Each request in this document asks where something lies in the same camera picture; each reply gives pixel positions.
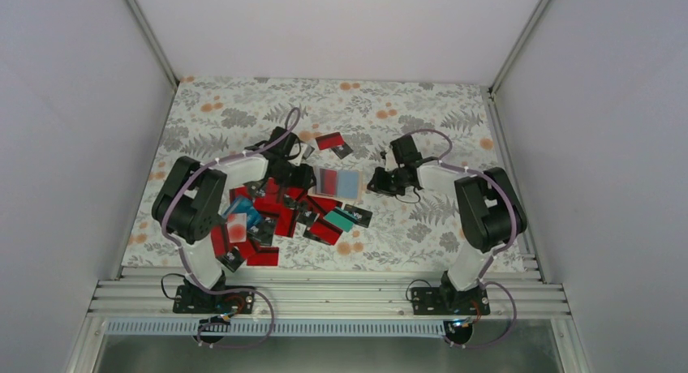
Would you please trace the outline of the beige leather card holder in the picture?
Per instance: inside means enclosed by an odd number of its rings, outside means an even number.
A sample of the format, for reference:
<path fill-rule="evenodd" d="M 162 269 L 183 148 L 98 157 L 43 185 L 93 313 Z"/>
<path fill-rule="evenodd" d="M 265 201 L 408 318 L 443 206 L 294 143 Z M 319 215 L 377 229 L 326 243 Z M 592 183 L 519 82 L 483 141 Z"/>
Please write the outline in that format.
<path fill-rule="evenodd" d="M 330 169 L 316 167 L 314 173 L 316 175 L 316 185 L 318 179 L 318 169 Z M 358 170 L 350 169 L 335 169 L 338 172 L 338 188 L 337 194 L 332 196 L 320 195 L 316 192 L 316 185 L 310 190 L 310 193 L 315 196 L 329 197 L 341 199 L 345 201 L 357 201 L 362 193 L 362 174 Z"/>

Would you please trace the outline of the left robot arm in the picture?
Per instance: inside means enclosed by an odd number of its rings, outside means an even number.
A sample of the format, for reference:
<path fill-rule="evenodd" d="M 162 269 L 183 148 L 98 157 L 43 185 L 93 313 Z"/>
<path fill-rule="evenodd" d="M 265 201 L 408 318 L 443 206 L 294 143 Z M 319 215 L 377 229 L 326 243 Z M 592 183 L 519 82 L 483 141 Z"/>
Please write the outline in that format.
<path fill-rule="evenodd" d="M 174 243 L 186 271 L 185 280 L 194 302 L 207 312 L 219 310 L 226 294 L 241 288 L 226 288 L 226 277 L 215 258 L 208 236 L 224 225 L 219 213 L 226 184 L 244 184 L 275 178 L 286 183 L 302 169 L 294 159 L 293 147 L 299 138 L 290 129 L 276 127 L 266 141 L 238 154 L 216 158 L 206 164 L 181 156 L 174 163 L 153 203 L 151 215 L 162 234 Z"/>

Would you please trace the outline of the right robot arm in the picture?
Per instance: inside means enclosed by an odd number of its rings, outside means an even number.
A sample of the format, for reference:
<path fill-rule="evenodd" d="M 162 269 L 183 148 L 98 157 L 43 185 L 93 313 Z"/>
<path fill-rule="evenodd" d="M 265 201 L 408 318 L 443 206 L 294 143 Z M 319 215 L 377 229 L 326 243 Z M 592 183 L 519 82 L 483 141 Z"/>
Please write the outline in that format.
<path fill-rule="evenodd" d="M 483 284 L 496 256 L 527 229 L 527 216 L 509 175 L 501 167 L 480 171 L 451 165 L 441 156 L 423 157 L 412 134 L 390 142 L 380 156 L 385 166 L 375 168 L 369 191 L 395 197 L 411 188 L 456 200 L 468 246 L 458 250 L 443 273 L 439 301 L 448 313 L 460 313 L 471 302 L 469 290 Z"/>

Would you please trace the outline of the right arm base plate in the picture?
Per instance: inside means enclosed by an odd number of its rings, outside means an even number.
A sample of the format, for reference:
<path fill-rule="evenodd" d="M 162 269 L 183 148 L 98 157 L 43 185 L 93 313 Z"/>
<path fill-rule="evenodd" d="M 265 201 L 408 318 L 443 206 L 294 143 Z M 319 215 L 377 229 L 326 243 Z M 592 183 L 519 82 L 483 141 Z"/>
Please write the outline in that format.
<path fill-rule="evenodd" d="M 411 305 L 415 315 L 489 315 L 488 294 L 479 286 L 459 292 L 443 292 L 440 287 L 413 287 Z"/>

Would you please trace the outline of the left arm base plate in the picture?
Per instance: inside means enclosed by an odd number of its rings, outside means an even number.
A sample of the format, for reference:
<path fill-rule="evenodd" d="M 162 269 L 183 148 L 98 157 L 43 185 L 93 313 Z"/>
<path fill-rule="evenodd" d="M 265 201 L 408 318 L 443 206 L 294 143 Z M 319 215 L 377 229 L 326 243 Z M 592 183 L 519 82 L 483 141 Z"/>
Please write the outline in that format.
<path fill-rule="evenodd" d="M 177 288 L 172 311 L 175 314 L 242 314 L 252 313 L 256 289 L 251 286 L 230 288 L 230 293 L 207 294 L 194 285 Z"/>

